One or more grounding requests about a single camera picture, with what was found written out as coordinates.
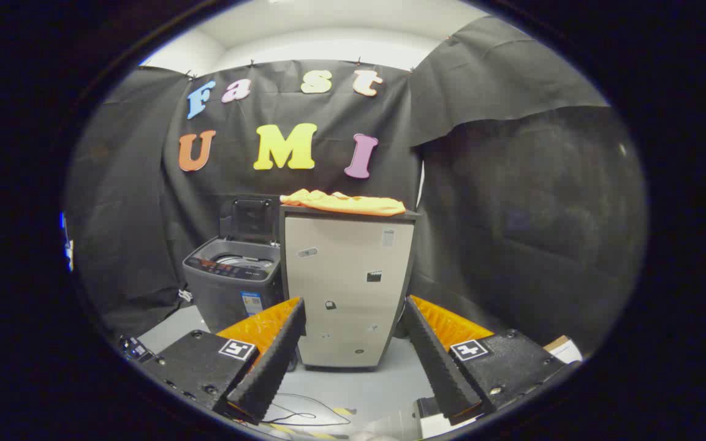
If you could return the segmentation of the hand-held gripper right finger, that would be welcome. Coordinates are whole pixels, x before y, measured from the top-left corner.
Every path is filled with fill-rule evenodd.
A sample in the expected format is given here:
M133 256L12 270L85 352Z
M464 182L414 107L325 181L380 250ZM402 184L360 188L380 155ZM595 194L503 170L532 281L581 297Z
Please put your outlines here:
M404 324L451 424L515 407L577 369L520 330L489 330L417 296L404 301Z

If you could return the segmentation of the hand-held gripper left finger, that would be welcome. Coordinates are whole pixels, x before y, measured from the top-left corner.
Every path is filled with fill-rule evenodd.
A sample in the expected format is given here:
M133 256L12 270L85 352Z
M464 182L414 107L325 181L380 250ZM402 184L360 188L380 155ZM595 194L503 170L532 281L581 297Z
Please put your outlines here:
M218 333L191 330L139 364L179 396L211 412L264 419L305 334L305 302L292 298Z

